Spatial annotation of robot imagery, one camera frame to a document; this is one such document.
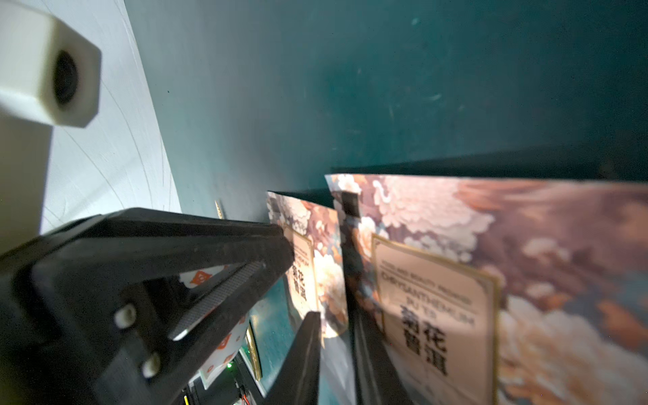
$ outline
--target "orange logo sticker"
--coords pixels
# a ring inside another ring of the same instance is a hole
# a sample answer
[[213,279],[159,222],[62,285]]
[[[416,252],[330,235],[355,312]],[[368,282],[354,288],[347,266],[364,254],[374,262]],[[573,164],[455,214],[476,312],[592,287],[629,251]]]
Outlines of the orange logo sticker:
[[218,347],[216,348],[216,350],[225,349],[225,346],[227,346],[227,343],[229,342],[229,338],[230,338],[230,336],[232,336],[231,333],[228,334],[228,335],[225,337],[225,339],[223,339],[222,342],[220,342],[220,345],[218,345]]
[[234,353],[230,354],[229,356],[225,357],[225,361],[223,362],[223,364],[225,364],[225,363],[229,363],[229,361],[232,360],[232,359],[234,358],[234,354],[235,354],[235,353],[236,353],[236,352],[234,352]]
[[191,280],[191,283],[199,286],[202,283],[209,280],[210,277],[211,277],[211,274],[207,274],[207,273],[205,273],[205,272],[203,272],[201,270],[198,270],[196,272],[196,275],[194,276],[194,278]]

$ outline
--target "chinese characters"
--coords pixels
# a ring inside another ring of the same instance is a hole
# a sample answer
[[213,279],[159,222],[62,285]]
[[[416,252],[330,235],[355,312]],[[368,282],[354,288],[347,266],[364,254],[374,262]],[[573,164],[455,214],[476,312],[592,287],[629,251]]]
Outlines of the chinese characters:
[[304,273],[302,273],[301,270],[298,270],[294,264],[292,265],[292,278],[295,284],[295,291],[299,292],[299,295],[301,295],[303,299],[306,299]]
[[[409,350],[420,356],[421,339],[419,338],[419,316],[404,305],[401,305],[400,309],[405,344]],[[448,349],[446,348],[446,334],[440,328],[427,321],[423,323],[423,328],[423,334],[426,338],[426,362],[447,376],[446,355]]]

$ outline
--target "product box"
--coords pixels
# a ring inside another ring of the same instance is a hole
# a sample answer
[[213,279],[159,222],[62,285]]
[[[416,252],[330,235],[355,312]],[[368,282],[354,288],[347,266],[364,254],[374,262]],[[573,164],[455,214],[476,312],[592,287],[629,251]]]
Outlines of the product box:
[[[324,191],[332,207],[330,193]],[[270,222],[284,229],[295,253],[295,261],[284,279],[288,315],[296,331],[309,311],[321,312],[320,379],[326,379],[337,402],[353,405],[355,380],[338,214],[331,207],[307,199],[309,195],[296,198],[268,193]],[[321,198],[314,192],[310,199]]]
[[327,182],[347,284],[417,403],[648,403],[648,187]]

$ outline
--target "gold-framed label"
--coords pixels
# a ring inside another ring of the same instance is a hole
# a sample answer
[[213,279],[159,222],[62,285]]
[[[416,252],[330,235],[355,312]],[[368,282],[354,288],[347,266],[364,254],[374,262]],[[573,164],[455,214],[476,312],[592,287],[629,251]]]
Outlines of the gold-framed label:
[[284,227],[284,236],[292,243],[295,251],[295,260],[286,272],[290,299],[299,316],[304,319],[309,311],[319,311],[313,247],[308,238],[289,227]]
[[496,404],[499,288],[473,268],[373,235],[386,340],[433,404]]

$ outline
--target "screw head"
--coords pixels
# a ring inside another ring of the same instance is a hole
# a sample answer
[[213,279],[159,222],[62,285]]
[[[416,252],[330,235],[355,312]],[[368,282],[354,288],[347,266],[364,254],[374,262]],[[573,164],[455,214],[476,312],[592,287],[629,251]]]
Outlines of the screw head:
[[137,319],[137,311],[133,304],[126,304],[115,312],[115,325],[120,329],[133,326]]
[[157,352],[154,352],[147,361],[142,363],[142,375],[144,378],[152,378],[160,372],[161,368],[162,361],[160,360],[160,355]]

